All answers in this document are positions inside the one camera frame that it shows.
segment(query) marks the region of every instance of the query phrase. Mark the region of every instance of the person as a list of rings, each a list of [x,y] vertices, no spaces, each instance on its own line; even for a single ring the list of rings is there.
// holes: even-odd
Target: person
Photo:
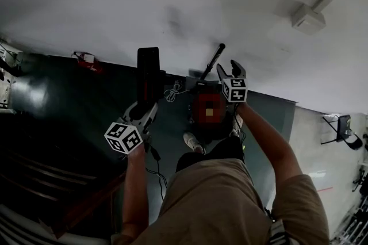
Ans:
[[[150,226],[144,148],[129,154],[123,229],[115,245],[284,244],[280,239],[285,244],[329,243],[323,205],[290,145],[246,103],[239,104],[236,113],[230,137],[208,154],[193,135],[185,133],[193,152],[178,161],[159,217]],[[239,139],[243,122],[273,167],[276,196],[271,215],[276,224],[282,221],[281,235],[273,234],[275,224],[264,212],[244,164]]]

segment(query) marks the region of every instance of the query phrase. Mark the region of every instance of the wire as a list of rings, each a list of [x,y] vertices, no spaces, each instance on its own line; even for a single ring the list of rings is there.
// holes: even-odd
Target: wire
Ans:
[[[182,87],[183,87],[183,83],[182,83],[181,80],[175,81],[174,87],[172,89],[170,89],[170,90],[164,91],[164,93],[163,93],[166,101],[172,103],[172,102],[175,101],[176,95],[180,95],[180,94],[185,93],[186,91],[188,91],[188,90],[185,90],[185,91],[180,91],[179,92],[179,90]]]
[[[159,174],[159,173],[157,173],[157,171],[153,171],[153,170],[150,170],[148,168],[146,168],[145,170],[147,170],[150,174],[155,174],[159,178],[161,178],[163,180],[163,183],[165,185],[165,188],[167,189],[167,181],[166,181],[166,178],[165,178],[165,176],[163,174],[161,174],[161,173]]]
[[[149,173],[155,174],[155,175],[157,175],[159,177],[160,193],[161,193],[161,199],[163,201],[163,198],[164,197],[163,197],[163,194],[162,194],[161,180],[163,181],[166,189],[167,189],[167,181],[166,181],[165,176],[160,173],[160,163],[159,163],[159,161],[161,160],[161,157],[160,157],[159,153],[157,152],[157,150],[154,149],[151,144],[149,146],[151,147],[151,154],[152,154],[152,156],[154,157],[154,159],[157,162],[157,171],[153,171],[153,170],[150,170],[148,168],[146,168],[145,170],[147,170]]]
[[[157,160],[157,173],[160,174],[160,164],[159,164],[159,161],[158,160]],[[159,184],[160,184],[160,189],[161,189],[161,198],[162,198],[162,201],[163,201],[161,177],[159,177]]]

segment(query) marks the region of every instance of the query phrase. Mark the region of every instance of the black cable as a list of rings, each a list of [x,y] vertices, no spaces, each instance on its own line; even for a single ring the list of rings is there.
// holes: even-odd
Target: black cable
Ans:
[[[161,174],[161,173],[159,174],[159,173],[157,173],[157,171],[153,171],[153,170],[150,170],[148,168],[146,168],[145,170],[147,170],[147,172],[149,172],[150,174],[155,174],[158,177],[161,177],[161,179],[163,180],[163,183],[165,185],[165,188],[167,189],[167,181],[166,181],[166,178],[163,174]]]
[[[159,164],[159,161],[157,161],[157,173],[159,174],[160,173],[160,164]],[[162,196],[162,185],[161,185],[161,177],[159,177],[159,184],[160,184],[160,190],[161,190],[161,198],[162,198],[162,201],[163,201],[163,196]]]
[[[151,144],[149,146],[151,147],[151,154],[152,154],[152,156],[154,157],[154,159],[157,161],[157,164],[159,165],[159,161],[161,160],[161,157],[160,157],[159,153],[157,152],[156,149],[153,148],[153,146]],[[159,171],[158,171],[158,174],[162,178],[165,178]]]

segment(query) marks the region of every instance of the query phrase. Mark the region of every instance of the black shorts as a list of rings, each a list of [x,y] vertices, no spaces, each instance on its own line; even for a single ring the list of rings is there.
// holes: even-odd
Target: black shorts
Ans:
[[[195,152],[185,153],[178,161],[177,171],[203,160],[230,158],[240,159],[244,162],[242,142],[237,136],[230,136],[219,142],[215,148],[206,155]]]

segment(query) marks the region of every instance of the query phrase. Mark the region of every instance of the white box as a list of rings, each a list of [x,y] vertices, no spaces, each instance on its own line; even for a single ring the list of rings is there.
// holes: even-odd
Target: white box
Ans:
[[[143,140],[134,125],[113,122],[105,133],[105,138],[114,151],[129,154]]]
[[[223,94],[229,102],[245,102],[248,94],[248,82],[245,78],[223,79]]]
[[[322,13],[317,13],[311,7],[303,4],[292,15],[293,28],[305,33],[313,35],[326,26],[326,22]]]

